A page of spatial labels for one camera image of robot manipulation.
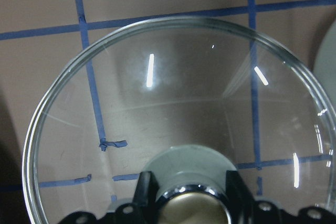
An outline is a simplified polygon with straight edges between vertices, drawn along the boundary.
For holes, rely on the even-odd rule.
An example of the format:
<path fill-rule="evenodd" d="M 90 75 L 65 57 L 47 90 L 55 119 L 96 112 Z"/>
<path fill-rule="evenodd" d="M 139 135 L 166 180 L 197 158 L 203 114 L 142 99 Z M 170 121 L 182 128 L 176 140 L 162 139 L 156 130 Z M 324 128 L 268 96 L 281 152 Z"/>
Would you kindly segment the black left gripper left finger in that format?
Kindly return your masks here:
<path fill-rule="evenodd" d="M 151 171 L 144 171 L 139 174 L 138 182 L 133 195 L 132 203 L 143 213 L 155 208 L 156 194 L 159 185 L 155 175 Z"/>

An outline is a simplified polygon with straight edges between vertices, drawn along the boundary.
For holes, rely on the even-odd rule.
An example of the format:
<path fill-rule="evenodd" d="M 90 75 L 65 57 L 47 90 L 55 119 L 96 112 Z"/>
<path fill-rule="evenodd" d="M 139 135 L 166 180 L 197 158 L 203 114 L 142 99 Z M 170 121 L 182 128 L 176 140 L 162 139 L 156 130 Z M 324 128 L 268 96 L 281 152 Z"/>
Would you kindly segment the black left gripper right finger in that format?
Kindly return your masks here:
<path fill-rule="evenodd" d="M 254 197 L 236 170 L 226 172 L 225 193 L 232 219 L 250 219 Z"/>

